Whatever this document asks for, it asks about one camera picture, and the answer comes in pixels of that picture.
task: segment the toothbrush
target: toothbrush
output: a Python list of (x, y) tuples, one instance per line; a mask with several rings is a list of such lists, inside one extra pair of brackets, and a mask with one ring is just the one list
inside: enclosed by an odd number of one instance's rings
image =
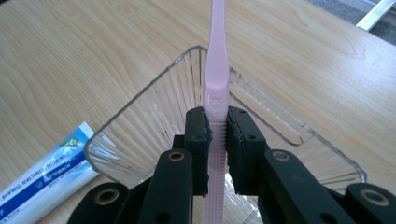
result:
[(212, 0), (212, 24), (206, 56), (204, 109), (212, 130), (208, 158), (208, 194), (202, 221), (223, 223), (225, 135), (229, 107), (230, 65), (225, 42), (225, 0)]

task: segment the glass dish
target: glass dish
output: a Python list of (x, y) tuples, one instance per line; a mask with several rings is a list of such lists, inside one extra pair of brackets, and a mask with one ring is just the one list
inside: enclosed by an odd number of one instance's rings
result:
[[(174, 135), (184, 133), (186, 112), (203, 105), (205, 59), (206, 49), (188, 49), (95, 133), (84, 148), (95, 171), (128, 188), (153, 175)], [(365, 181), (357, 163), (232, 68), (230, 96), (231, 105), (250, 113), (270, 148), (294, 153), (322, 185), (343, 192)], [(235, 195), (228, 174), (225, 189), (226, 223), (262, 223), (257, 199)], [(194, 223), (200, 223), (201, 200), (194, 197)]]

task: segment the gray carpet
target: gray carpet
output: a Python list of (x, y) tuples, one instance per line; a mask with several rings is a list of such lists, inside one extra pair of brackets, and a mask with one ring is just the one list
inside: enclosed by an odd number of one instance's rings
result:
[[(357, 10), (356, 8), (335, 0), (308, 0), (308, 2), (321, 7), (333, 15), (336, 15), (354, 25), (356, 25), (365, 16), (365, 13)], [(370, 31), (370, 33), (396, 46), (396, 26), (386, 21), (380, 21)]]

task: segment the tabletop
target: tabletop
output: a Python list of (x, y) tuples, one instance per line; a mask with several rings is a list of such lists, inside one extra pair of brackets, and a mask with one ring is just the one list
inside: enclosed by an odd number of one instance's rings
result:
[[(0, 189), (82, 121), (97, 131), (191, 46), (210, 1), (0, 6)], [(227, 2), (230, 64), (396, 194), (396, 47), (305, 0)], [(99, 176), (41, 219), (65, 223)]]

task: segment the toothpaste tube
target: toothpaste tube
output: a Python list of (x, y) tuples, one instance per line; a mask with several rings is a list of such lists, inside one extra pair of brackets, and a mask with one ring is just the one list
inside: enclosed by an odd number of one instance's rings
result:
[(0, 224), (35, 223), (97, 176), (83, 149), (93, 130), (82, 123), (0, 193)]

